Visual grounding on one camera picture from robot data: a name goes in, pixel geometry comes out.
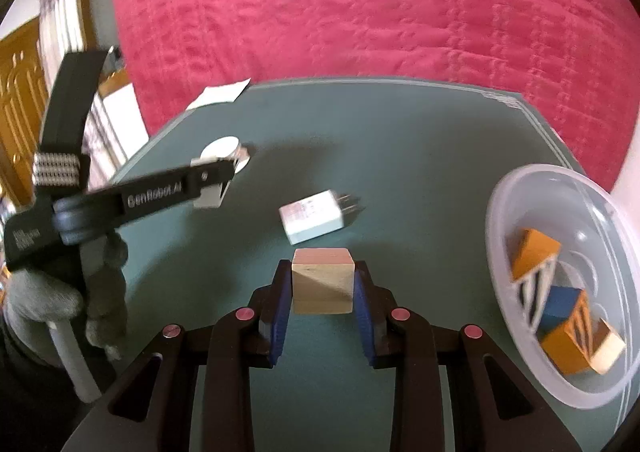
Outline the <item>grey gloved left hand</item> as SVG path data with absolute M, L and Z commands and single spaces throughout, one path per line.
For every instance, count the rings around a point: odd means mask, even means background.
M 47 273 L 22 269 L 12 274 L 1 315 L 1 365 L 29 370 L 62 365 L 49 335 L 50 322 L 68 322 L 84 314 L 88 343 L 119 360 L 126 347 L 126 281 L 122 268 L 128 246 L 109 233 L 80 248 L 88 293 L 83 295 Z

